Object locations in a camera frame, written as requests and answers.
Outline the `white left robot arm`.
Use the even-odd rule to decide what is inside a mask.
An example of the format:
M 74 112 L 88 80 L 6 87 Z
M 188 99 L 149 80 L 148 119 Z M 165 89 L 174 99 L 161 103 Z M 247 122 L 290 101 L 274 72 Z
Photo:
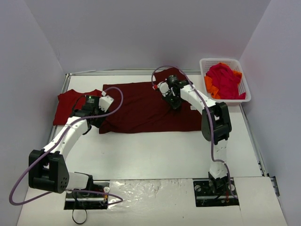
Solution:
M 30 170 L 28 183 L 30 188 L 61 194 L 65 190 L 77 188 L 84 197 L 91 196 L 95 185 L 89 182 L 89 176 L 68 171 L 65 159 L 78 141 L 92 126 L 100 127 L 113 102 L 110 97 L 85 95 L 81 109 L 72 109 L 64 128 L 41 150 L 33 150 L 29 155 L 29 165 L 39 160 Z

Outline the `folded red t shirt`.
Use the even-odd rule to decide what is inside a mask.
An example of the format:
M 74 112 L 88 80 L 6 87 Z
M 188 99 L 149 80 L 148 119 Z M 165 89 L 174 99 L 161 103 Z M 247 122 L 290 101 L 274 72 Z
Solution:
M 85 95 L 101 96 L 102 91 L 93 90 L 86 93 L 79 93 L 73 89 L 58 95 L 58 106 L 56 109 L 53 126 L 63 126 L 66 124 L 72 109 L 80 109 L 85 103 Z

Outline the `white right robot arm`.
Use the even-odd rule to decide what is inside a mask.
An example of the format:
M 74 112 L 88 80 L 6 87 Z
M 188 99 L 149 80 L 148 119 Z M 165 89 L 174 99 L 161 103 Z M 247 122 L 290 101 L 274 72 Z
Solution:
M 201 114 L 202 135 L 211 143 L 208 187 L 211 193 L 220 194 L 225 190 L 230 178 L 226 159 L 232 125 L 227 104 L 213 101 L 199 91 L 190 80 L 180 81 L 175 75 L 170 75 L 165 81 L 160 82 L 158 90 L 163 100 L 173 109 L 178 109 L 182 102 L 187 102 Z

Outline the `white plastic laundry basket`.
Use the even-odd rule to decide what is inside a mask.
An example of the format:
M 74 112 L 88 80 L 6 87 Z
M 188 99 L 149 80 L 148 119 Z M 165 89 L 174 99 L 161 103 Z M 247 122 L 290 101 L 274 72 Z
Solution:
M 203 58 L 199 65 L 206 94 L 213 100 L 233 105 L 251 100 L 239 61 L 229 58 Z

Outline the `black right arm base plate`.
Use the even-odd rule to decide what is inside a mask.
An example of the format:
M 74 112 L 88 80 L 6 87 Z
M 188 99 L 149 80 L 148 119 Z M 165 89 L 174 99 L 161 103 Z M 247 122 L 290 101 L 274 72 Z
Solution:
M 209 179 L 193 180 L 196 207 L 228 207 L 239 206 L 234 180 L 222 182 L 222 186 L 214 190 Z

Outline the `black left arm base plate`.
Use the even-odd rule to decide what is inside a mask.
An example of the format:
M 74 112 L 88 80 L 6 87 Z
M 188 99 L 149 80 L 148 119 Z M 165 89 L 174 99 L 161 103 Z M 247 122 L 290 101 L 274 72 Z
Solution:
M 92 191 L 109 192 L 109 181 L 95 181 Z M 108 196 L 91 193 L 67 192 L 64 201 L 64 210 L 106 210 L 108 208 Z

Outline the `dark maroon t shirt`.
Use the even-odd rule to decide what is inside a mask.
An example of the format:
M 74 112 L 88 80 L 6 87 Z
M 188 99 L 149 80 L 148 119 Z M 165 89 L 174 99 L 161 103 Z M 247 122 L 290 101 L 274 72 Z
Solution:
M 174 110 L 152 83 L 104 84 L 103 90 L 114 98 L 110 110 L 118 110 L 106 117 L 99 133 L 188 132 L 200 131 L 202 116 L 182 102 Z

